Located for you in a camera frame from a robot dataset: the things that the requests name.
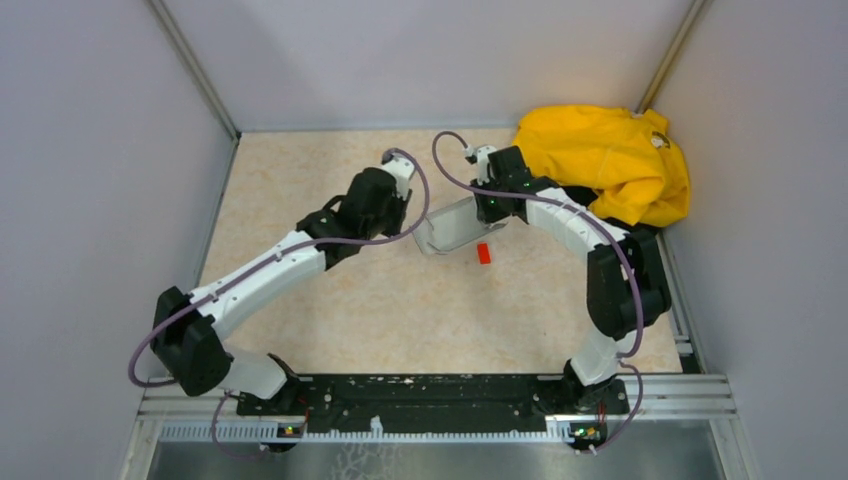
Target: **marble pattern floor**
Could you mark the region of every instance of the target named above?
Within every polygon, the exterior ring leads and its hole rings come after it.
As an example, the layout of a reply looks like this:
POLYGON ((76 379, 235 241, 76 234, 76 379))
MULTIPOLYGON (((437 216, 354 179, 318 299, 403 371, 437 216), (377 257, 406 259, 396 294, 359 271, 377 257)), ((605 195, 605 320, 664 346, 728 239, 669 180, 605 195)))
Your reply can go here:
MULTIPOLYGON (((224 195, 202 284, 279 241, 306 214, 345 193, 353 176, 400 147, 428 175, 431 209, 467 192, 436 170, 436 130, 245 134, 224 195)), ((460 130, 473 145, 507 146, 512 129, 460 130)), ((475 172, 445 139, 446 167, 475 172)), ((421 211, 416 178, 407 224, 421 211)), ((473 246, 424 256, 415 241, 367 247, 254 314, 228 343, 273 352, 309 373, 556 373, 590 326, 586 269, 542 231, 513 219, 487 238, 490 265, 473 246)), ((645 331, 633 362, 645 372, 679 372, 666 316, 645 331)))

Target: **yellow shirt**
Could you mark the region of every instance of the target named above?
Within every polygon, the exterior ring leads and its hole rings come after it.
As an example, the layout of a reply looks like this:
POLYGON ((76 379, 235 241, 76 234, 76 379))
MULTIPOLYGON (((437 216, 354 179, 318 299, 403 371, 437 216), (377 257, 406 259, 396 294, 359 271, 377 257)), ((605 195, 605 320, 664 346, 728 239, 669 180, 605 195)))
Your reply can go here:
POLYGON ((667 130, 653 110, 553 106, 522 118, 513 143, 533 175, 592 188, 598 217, 664 227, 689 213, 690 196, 683 152, 667 130))

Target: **cable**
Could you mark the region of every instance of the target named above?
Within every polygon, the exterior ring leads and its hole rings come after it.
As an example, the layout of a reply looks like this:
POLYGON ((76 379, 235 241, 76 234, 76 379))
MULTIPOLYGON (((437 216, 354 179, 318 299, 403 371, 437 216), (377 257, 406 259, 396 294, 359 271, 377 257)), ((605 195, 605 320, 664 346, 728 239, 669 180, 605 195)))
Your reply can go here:
POLYGON ((565 205, 562 202, 551 198, 545 197, 537 197, 536 195, 528 195, 524 193, 512 193, 512 192, 495 192, 491 190, 484 190, 482 188, 472 187, 470 185, 466 185, 461 181, 457 180, 454 176, 448 173, 445 170, 444 165, 439 160, 439 154, 437 152, 437 147, 439 144, 439 139, 444 136, 453 137, 462 144, 463 148, 468 148, 468 142, 465 141, 458 133, 452 132, 449 130, 445 130, 443 132, 439 132, 435 138, 433 138, 432 145, 432 153, 433 153, 433 161, 436 163, 436 168, 442 172, 442 175, 448 179, 451 183, 458 186, 459 188, 468 190, 469 192, 486 195, 488 197, 502 197, 502 198, 519 198, 522 200, 531 200, 535 202, 548 203, 551 205, 555 205, 560 208, 565 208, 566 210, 573 212, 588 223, 593 230, 598 232, 599 235, 604 237, 604 239, 609 243, 612 247, 613 251, 615 251, 615 255, 618 257, 618 261, 624 266, 624 272, 627 275, 627 283, 630 284, 630 292, 633 295, 633 304, 636 308, 636 339, 633 342, 633 347, 627 352, 619 352, 619 358, 630 358, 636 355, 636 352, 639 351, 639 347, 642 345, 642 331, 645 328, 645 314, 642 311, 642 295, 639 294, 639 285, 636 283, 636 275, 633 273, 633 268, 630 266, 630 262, 627 260, 627 255, 624 254, 624 250, 622 250, 621 245, 615 241, 615 238, 601 225, 589 215, 586 215, 584 212, 572 207, 571 205, 565 205))
POLYGON ((215 446, 218 447, 218 450, 220 450, 221 453, 223 453, 224 455, 226 455, 226 456, 228 456, 232 459, 247 460, 247 461, 259 460, 259 459, 261 459, 262 457, 264 457, 265 455, 268 454, 268 450, 262 448, 261 444, 259 446, 259 448, 260 448, 259 453, 252 453, 250 455, 241 455, 241 454, 238 454, 238 453, 230 452, 229 450, 224 448, 224 445, 220 442, 220 440, 218 440, 218 417, 221 416, 221 410, 224 409, 224 404, 227 403, 227 400, 229 400, 231 398, 238 398, 238 397, 233 395, 233 392, 231 390, 226 390, 224 392, 224 396, 221 397, 221 401, 218 402, 218 406, 215 408, 215 413, 212 414, 212 431, 211 431, 211 433, 212 433, 212 443, 214 443, 215 446))
MULTIPOLYGON (((630 285, 630 292, 633 295, 633 304, 634 304, 634 307, 636 308, 636 339, 633 342, 633 347, 627 352, 619 352, 617 354, 617 356, 618 356, 619 359, 623 359, 623 358, 630 358, 630 357, 636 355, 636 352, 639 351, 639 347, 642 345, 642 334, 643 334, 643 330, 645 329, 645 314, 642 311, 642 295, 639 293, 639 285, 636 283, 636 275, 633 273, 633 268, 631 267, 630 262, 627 260, 627 256, 624 254, 624 250, 622 250, 621 245, 619 245, 618 242, 615 241, 615 238, 613 238, 613 236, 607 231, 607 229, 605 229, 603 227, 603 225, 601 225, 598 221, 596 221, 591 216, 585 214, 581 210, 578 210, 578 209, 572 207, 571 205, 566 205, 566 204, 563 204, 562 202, 559 202, 557 200, 550 199, 550 198, 544 198, 544 197, 538 197, 536 195, 527 195, 527 194, 523 194, 523 193, 511 193, 511 192, 495 192, 495 191, 490 191, 490 190, 484 190, 482 188, 472 187, 470 185, 466 185, 466 184, 462 183, 461 181, 457 180, 454 176, 452 176, 450 173, 448 173, 448 171, 445 169, 444 165, 442 165, 442 162, 439 160, 439 153, 437 151, 437 147, 439 145, 439 139, 441 139, 442 137, 445 137, 445 136, 453 137, 453 138, 459 140, 459 143, 462 144, 462 148, 465 148, 465 149, 468 148, 468 142, 466 142, 465 139, 462 138, 462 136, 460 136, 458 133, 452 132, 452 131, 449 131, 449 130, 439 132, 433 138, 433 144, 432 144, 433 162, 436 163, 436 168, 439 169, 439 171, 442 173, 442 175, 444 175, 444 177, 447 178, 448 181, 450 181, 454 185, 456 185, 456 186, 458 186, 462 189, 468 190, 472 193, 486 195, 486 196, 489 196, 489 197, 519 198, 519 199, 522 199, 522 200, 531 200, 531 201, 536 201, 536 202, 543 202, 543 203, 548 203, 548 204, 551 204, 551 205, 556 205, 557 207, 560 207, 560 208, 565 208, 566 210, 568 210, 570 212, 573 212, 577 215, 580 215, 580 217, 583 218, 583 220, 585 220, 586 223, 588 223, 592 227, 593 230, 595 230, 596 232, 598 232, 598 234, 600 234, 602 237, 604 237, 604 239, 612 247, 613 251, 615 251, 615 255, 618 257, 618 261, 621 262, 622 266, 624 266, 624 271, 627 275, 627 283, 630 285)), ((624 431, 624 429, 627 428, 628 425, 630 425, 630 422, 633 421, 633 418, 636 416, 636 414, 639 412, 639 408, 642 406, 642 397, 644 396, 644 386, 642 384, 642 374, 633 365, 630 365, 628 363, 624 363, 621 360, 619 360, 618 363, 622 367, 631 370, 636 375, 636 381, 639 384, 639 393, 636 396, 636 404, 630 410, 630 414, 627 416, 627 418, 624 420, 624 422, 622 422, 621 425, 619 425, 618 428, 615 429, 615 432, 613 432, 613 434, 610 435, 603 444, 599 445, 598 447, 594 448, 593 450, 583 450, 581 453, 597 454, 598 452, 607 448, 607 446, 609 446, 613 441, 615 441, 615 439, 617 439, 621 435, 621 432, 624 431)))
POLYGON ((630 425, 630 422, 632 422, 633 418, 636 417, 636 414, 639 413, 639 408, 642 407, 642 397, 644 396, 644 390, 645 390, 645 386, 642 384, 642 373, 639 372, 639 369, 637 369, 635 366, 633 366, 629 363, 618 362, 618 364, 621 365, 622 367, 627 368, 628 370, 632 371, 633 374, 636 375, 636 383, 639 384, 639 393, 636 395, 636 404, 633 405, 633 408, 630 409, 630 413, 627 415, 627 418, 625 418, 624 421, 621 422, 621 425, 619 425, 615 429, 615 431, 612 432, 612 435, 607 437, 607 439, 606 439, 606 441, 604 441, 604 443, 595 447, 594 450, 578 450, 578 452, 580 452, 580 453, 589 453, 589 454, 596 455, 596 454, 604 451, 607 447, 609 447, 612 444, 612 442, 614 442, 619 436, 621 436, 621 433, 624 431, 624 429, 627 428, 628 425, 630 425))
POLYGON ((415 168, 415 171, 418 172, 418 175, 421 176, 421 186, 424 190, 424 206, 421 209, 421 216, 419 216, 418 219, 415 220, 415 222, 412 223, 412 225, 410 225, 409 227, 406 228, 406 230, 402 231, 398 235, 395 235, 394 237, 381 238, 381 239, 378 239, 378 240, 357 240, 357 239, 352 239, 352 238, 338 238, 338 237, 316 238, 316 239, 312 239, 312 240, 307 240, 305 242, 301 242, 301 243, 298 243, 296 245, 286 247, 282 251, 280 251, 279 254, 272 254, 272 255, 264 258, 263 260, 261 260, 259 263, 257 263, 253 267, 245 270, 241 275, 230 280, 229 282, 225 283, 224 285, 221 285, 221 287, 218 288, 214 293, 210 293, 210 294, 206 295, 205 297, 201 298, 197 302, 194 302, 191 305, 179 310, 177 313, 171 315, 170 317, 165 319, 162 323, 157 325, 150 333, 148 333, 147 336, 145 336, 144 339, 138 344, 138 346, 133 351, 132 356, 130 357, 130 363, 129 363, 129 366, 127 368, 127 376, 129 377, 130 382, 132 382, 133 385, 135 385, 137 387, 142 387, 142 388, 164 387, 166 385, 173 385, 174 383, 176 383, 175 379, 165 380, 165 381, 162 381, 162 382, 145 382, 145 381, 141 380, 140 378, 138 378, 138 376, 135 374, 135 367, 136 367, 136 364, 138 363, 138 359, 141 357, 141 354, 144 352, 144 349, 147 348, 148 345, 150 345, 150 342, 152 342, 154 338, 159 336, 160 333, 165 331, 165 329, 167 329, 168 327, 173 325, 175 322, 177 322, 181 318, 185 317, 189 313, 191 313, 191 312, 197 310, 198 308, 202 307, 203 305, 206 305, 207 303, 211 302, 213 299, 215 299, 215 298, 217 298, 221 295, 224 295, 225 293, 227 293, 227 291, 229 291, 230 289, 232 289, 233 287, 235 287, 236 285, 238 285, 239 283, 241 283, 242 281, 244 281, 245 279, 247 279, 248 277, 250 277, 254 273, 258 272, 259 270, 261 270, 262 268, 264 268, 265 266, 267 266, 271 262, 277 261, 278 258, 282 258, 282 257, 284 257, 284 256, 286 256, 286 255, 288 255, 292 252, 300 250, 301 248, 313 247, 313 246, 316 246, 316 245, 323 245, 323 244, 327 244, 327 243, 335 243, 335 244, 343 244, 343 245, 360 245, 360 246, 385 245, 387 243, 396 242, 396 241, 408 236, 413 231, 415 231, 415 229, 418 228, 418 226, 421 225, 421 223, 424 222, 424 219, 426 218, 426 215, 427 215, 427 211, 430 208, 430 184, 427 182, 427 176, 424 173, 424 170, 421 168, 421 165, 418 163, 418 161, 415 159, 415 157, 410 155, 408 152, 406 152, 406 151, 404 151, 400 148, 390 148, 383 153, 383 159, 384 160, 390 159, 395 154, 400 155, 400 156, 406 158, 407 160, 409 160, 412 163, 412 166, 415 168))
MULTIPOLYGON (((212 414, 212 428, 211 428, 211 432, 210 432, 212 434, 212 443, 214 443, 215 446, 218 447, 218 450, 220 450, 221 453, 223 453, 224 455, 226 455, 230 458, 233 458, 233 459, 236 459, 236 460, 246 460, 246 461, 251 461, 251 462, 259 460, 262 457, 264 457, 265 455, 267 455, 268 452, 269 452, 269 449, 262 448, 261 444, 259 446, 259 448, 260 448, 259 453, 253 453, 253 454, 250 454, 250 455, 241 455, 241 454, 238 454, 238 453, 230 452, 229 450, 224 448, 224 445, 221 443, 220 440, 218 440, 218 418, 221 416, 221 411, 224 409, 224 404, 230 398, 238 398, 238 397, 236 395, 233 395, 232 390, 226 390, 224 392, 224 396, 221 397, 221 400, 218 402, 218 406, 215 408, 215 413, 212 414)), ((304 400, 303 398, 299 398, 298 402, 306 405, 306 400, 304 400)), ((297 437, 303 436, 303 434, 306 433, 306 425, 308 423, 309 423, 309 406, 307 405, 306 406, 306 413, 304 413, 304 416, 303 416, 303 423, 300 424, 300 434, 296 435, 297 437)))

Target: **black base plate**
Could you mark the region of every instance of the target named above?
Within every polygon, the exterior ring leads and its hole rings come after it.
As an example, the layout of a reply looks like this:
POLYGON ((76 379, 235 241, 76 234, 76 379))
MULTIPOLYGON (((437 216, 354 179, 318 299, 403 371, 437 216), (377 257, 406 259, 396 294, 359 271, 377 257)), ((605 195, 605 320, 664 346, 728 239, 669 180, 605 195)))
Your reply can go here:
MULTIPOLYGON (((562 401, 561 375, 301 375, 297 402, 282 411, 256 397, 239 398, 243 416, 303 415, 309 431, 368 432, 379 416, 386 433, 545 431, 545 415, 593 413, 562 401)), ((624 384, 602 394, 608 415, 629 410, 624 384)))

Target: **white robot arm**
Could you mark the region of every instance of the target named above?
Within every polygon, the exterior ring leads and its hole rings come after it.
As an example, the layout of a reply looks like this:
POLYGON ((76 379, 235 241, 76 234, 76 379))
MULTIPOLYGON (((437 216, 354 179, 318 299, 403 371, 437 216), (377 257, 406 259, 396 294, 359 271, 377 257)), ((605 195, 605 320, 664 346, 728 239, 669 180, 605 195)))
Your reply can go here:
POLYGON ((566 363, 564 376, 566 396, 570 397, 568 406, 592 407, 594 393, 614 378, 619 354, 633 348, 636 322, 621 262, 586 217, 601 225, 628 257, 639 286, 645 326, 652 325, 671 306, 654 235, 639 229, 629 232, 603 221, 568 197, 552 180, 533 177, 518 147, 468 147, 465 157, 477 167, 471 187, 547 198, 559 205, 475 192, 473 201, 466 198, 428 215, 428 228, 416 235, 419 247, 424 253, 449 253, 496 231, 493 227, 502 226, 508 217, 517 216, 548 232, 577 255, 587 265, 587 307, 594 325, 583 348, 566 363))
POLYGON ((163 292, 154 327, 176 311, 197 305, 188 318, 166 328, 151 343, 186 394, 201 395, 217 387, 263 400, 291 401, 293 395, 282 393, 297 377, 284 362, 225 347, 223 341, 269 301, 355 255, 361 245, 325 243, 293 251, 291 247, 320 238, 371 240, 400 233, 414 174, 412 163, 395 154, 379 168, 357 174, 346 195, 307 215, 294 231, 236 271, 188 294, 176 287, 163 292))

